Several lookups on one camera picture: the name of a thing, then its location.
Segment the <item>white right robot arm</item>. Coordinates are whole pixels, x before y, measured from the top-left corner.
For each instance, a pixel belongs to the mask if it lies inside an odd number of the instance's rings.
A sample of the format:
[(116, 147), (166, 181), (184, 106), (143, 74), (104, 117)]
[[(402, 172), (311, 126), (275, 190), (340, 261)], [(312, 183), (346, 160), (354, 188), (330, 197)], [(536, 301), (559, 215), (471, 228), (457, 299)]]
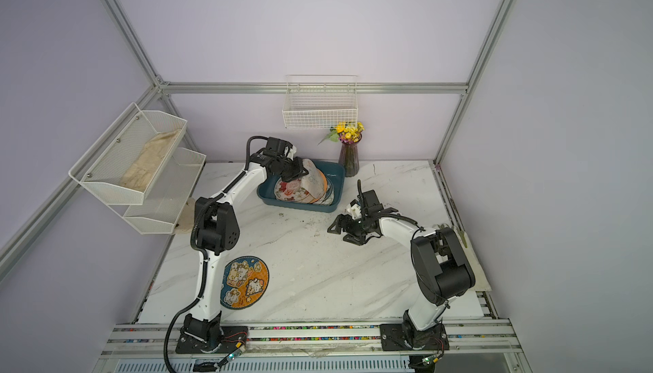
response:
[(408, 249), (419, 293), (399, 324), (379, 327), (382, 349), (447, 350), (442, 318), (455, 298), (474, 288), (476, 280), (457, 233), (450, 227), (426, 228), (385, 207), (376, 192), (359, 191), (346, 213), (338, 215), (328, 233), (362, 247), (373, 238), (390, 238)]

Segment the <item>orange round coaster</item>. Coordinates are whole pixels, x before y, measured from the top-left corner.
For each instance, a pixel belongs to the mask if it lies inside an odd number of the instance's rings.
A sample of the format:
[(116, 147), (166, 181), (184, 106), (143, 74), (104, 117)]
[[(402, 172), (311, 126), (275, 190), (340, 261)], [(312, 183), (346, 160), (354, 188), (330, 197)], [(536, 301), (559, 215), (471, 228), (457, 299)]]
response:
[(333, 203), (333, 183), (322, 170), (309, 169), (309, 174), (302, 178), (302, 186), (307, 191), (306, 203), (320, 206), (329, 206)]

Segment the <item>beige cloth in shelf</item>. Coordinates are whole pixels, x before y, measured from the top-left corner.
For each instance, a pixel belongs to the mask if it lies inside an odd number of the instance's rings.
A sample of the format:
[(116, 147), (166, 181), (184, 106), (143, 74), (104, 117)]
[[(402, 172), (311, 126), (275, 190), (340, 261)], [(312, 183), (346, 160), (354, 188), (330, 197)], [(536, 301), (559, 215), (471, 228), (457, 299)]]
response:
[(180, 130), (158, 133), (146, 142), (136, 161), (122, 176), (119, 185), (126, 189), (145, 192), (179, 133)]

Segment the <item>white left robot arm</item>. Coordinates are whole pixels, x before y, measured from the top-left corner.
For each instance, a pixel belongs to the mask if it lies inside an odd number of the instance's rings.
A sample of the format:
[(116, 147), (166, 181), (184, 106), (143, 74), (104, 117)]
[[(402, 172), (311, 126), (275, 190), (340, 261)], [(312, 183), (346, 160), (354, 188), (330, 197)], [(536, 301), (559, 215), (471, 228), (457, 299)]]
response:
[(195, 205), (195, 218), (190, 232), (190, 248), (200, 255), (196, 297), (173, 317), (170, 325), (184, 316), (180, 338), (195, 340), (209, 352), (222, 341), (221, 304), (214, 299), (220, 294), (224, 266), (222, 253), (235, 247), (240, 237), (236, 212), (241, 204), (268, 177), (286, 181), (308, 174), (297, 148), (280, 138), (252, 136), (247, 141), (243, 169), (221, 191), (202, 197)]

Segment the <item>white butterfly pale coaster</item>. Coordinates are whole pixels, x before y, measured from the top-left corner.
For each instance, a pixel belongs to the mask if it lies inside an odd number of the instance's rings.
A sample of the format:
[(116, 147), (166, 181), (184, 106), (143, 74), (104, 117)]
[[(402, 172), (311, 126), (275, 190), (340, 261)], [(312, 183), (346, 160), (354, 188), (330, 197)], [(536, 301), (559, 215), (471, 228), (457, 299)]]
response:
[(288, 184), (292, 198), (298, 203), (324, 205), (329, 191), (326, 176), (310, 159), (304, 159), (303, 166), (308, 173)]

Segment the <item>glass vase with flowers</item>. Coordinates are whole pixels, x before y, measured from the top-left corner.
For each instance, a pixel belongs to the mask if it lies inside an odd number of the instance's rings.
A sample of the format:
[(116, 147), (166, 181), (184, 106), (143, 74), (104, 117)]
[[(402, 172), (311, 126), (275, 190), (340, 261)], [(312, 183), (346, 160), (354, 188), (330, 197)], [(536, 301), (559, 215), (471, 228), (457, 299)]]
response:
[(354, 177), (360, 170), (358, 144), (362, 141), (365, 128), (360, 121), (340, 122), (329, 128), (323, 138), (341, 145), (338, 164), (345, 169), (345, 177)]

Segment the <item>white two-tier mesh shelf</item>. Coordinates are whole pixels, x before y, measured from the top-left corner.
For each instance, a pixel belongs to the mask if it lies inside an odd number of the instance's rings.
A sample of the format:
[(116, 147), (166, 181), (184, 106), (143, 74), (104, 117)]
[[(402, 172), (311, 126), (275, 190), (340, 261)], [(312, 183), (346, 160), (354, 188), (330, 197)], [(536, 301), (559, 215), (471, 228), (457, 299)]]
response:
[(131, 104), (69, 177), (141, 235), (172, 235), (206, 162), (186, 133), (187, 120)]

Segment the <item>yellow cat round coaster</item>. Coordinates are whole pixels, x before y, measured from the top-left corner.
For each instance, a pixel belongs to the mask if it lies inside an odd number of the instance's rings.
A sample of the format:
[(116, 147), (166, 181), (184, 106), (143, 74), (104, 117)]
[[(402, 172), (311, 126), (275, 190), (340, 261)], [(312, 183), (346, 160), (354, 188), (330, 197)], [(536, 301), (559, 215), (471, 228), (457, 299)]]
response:
[(250, 308), (262, 298), (269, 283), (270, 271), (262, 259), (238, 257), (225, 266), (220, 303), (231, 310)]

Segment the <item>teal storage box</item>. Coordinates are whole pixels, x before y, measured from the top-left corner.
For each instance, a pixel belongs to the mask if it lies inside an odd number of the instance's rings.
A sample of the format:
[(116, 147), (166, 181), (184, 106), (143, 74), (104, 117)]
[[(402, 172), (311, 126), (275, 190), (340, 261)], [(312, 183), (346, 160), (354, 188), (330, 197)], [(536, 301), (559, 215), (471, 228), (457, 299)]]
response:
[(326, 201), (329, 205), (316, 203), (301, 203), (294, 201), (281, 201), (275, 197), (274, 189), (279, 176), (269, 177), (257, 189), (258, 198), (268, 206), (277, 206), (301, 211), (317, 211), (318, 213), (333, 213), (338, 208), (341, 201), (343, 189), (345, 186), (345, 169), (337, 162), (326, 162), (325, 160), (315, 160), (316, 168), (322, 171), (328, 181), (328, 196)]

